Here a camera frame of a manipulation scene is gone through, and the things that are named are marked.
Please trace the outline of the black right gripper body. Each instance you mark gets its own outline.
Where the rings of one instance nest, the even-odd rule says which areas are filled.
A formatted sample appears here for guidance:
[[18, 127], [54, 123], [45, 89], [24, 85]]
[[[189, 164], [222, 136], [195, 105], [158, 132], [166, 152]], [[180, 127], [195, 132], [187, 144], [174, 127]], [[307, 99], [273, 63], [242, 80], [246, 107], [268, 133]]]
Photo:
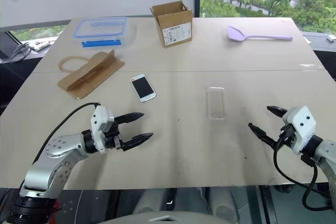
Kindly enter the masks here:
[[279, 139], [274, 144], [273, 148], [281, 148], [284, 145], [291, 148], [291, 145], [292, 145], [293, 140], [295, 138], [295, 132], [296, 132], [296, 130], [291, 123], [283, 126], [280, 129]]

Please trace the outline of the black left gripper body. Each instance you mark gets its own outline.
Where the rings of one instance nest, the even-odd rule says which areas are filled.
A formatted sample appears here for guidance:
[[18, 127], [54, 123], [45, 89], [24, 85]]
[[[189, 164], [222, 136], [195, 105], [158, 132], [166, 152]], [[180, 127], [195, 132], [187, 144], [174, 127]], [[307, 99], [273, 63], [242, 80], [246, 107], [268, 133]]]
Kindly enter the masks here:
[[123, 143], [120, 131], [119, 131], [119, 126], [113, 122], [110, 129], [107, 132], [103, 133], [104, 139], [105, 139], [105, 147], [106, 148], [116, 148], [117, 150], [123, 150], [126, 151], [125, 149], [125, 144]]

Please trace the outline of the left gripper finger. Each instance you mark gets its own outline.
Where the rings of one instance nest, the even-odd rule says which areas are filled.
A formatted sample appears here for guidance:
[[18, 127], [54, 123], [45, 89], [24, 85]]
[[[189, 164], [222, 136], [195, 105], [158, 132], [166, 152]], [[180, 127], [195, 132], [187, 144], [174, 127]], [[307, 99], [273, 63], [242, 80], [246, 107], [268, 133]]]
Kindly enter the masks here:
[[125, 152], [132, 148], [135, 148], [142, 143], [146, 142], [148, 139], [150, 139], [153, 136], [154, 133], [143, 133], [139, 134], [137, 136], [134, 136], [132, 139], [130, 139], [127, 142], [124, 142], [121, 144], [121, 149]]
[[114, 121], [117, 125], [119, 125], [123, 123], [130, 123], [130, 122], [136, 121], [142, 116], [144, 116], [144, 113], [142, 112], [132, 112], [132, 113], [124, 114], [121, 116], [117, 116], [114, 118]]

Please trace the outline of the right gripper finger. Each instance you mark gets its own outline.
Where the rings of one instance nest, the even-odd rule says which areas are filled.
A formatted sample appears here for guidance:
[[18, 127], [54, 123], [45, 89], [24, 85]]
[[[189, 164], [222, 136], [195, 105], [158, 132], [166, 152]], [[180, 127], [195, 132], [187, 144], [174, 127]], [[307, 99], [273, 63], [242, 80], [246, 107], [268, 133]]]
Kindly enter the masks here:
[[279, 118], [282, 118], [288, 112], [287, 109], [274, 106], [274, 105], [267, 106], [267, 110]]
[[248, 123], [248, 127], [252, 130], [252, 132], [259, 140], [266, 143], [271, 148], [274, 148], [276, 146], [276, 141], [269, 137], [267, 133], [264, 132], [261, 128], [253, 125], [252, 123]]

